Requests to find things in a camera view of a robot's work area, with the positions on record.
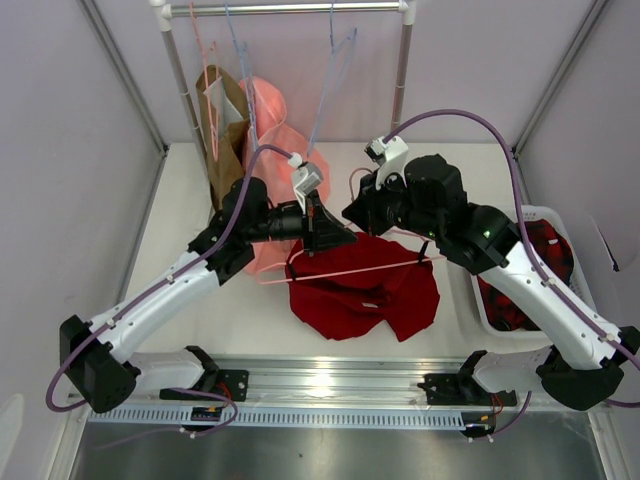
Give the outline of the red skirt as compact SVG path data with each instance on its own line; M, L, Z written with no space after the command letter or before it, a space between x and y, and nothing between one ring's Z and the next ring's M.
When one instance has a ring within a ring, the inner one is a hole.
M289 304L303 323L329 340L366 335L386 322L403 342L434 323L440 294L431 262L354 275L299 281L302 276L414 261L417 252L383 238L358 235L355 244L309 256L296 243L287 259Z

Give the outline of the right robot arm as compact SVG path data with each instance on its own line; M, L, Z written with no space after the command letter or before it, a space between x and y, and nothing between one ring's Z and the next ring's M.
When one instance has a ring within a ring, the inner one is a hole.
M550 346L536 351L472 353L456 380L458 395L479 403L491 393L544 391L586 411L622 382L622 364L639 349L639 332L604 320L545 266L503 211L471 203L460 170L440 155L379 167L360 180L342 215L379 236L397 227L433 240L449 262L506 295L542 330Z

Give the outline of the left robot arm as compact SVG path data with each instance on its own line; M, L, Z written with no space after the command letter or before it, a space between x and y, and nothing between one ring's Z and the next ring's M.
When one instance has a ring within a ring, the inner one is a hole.
M197 400L216 390L215 363L198 347L174 354L141 354L139 346L191 302L219 290L254 259L268 240L300 242L317 254L350 245L357 236L336 219L316 190L302 201L272 206L266 184L236 181L222 208L162 276L136 297L88 321L73 315L59 327L62 373L96 413L132 394L184 389Z

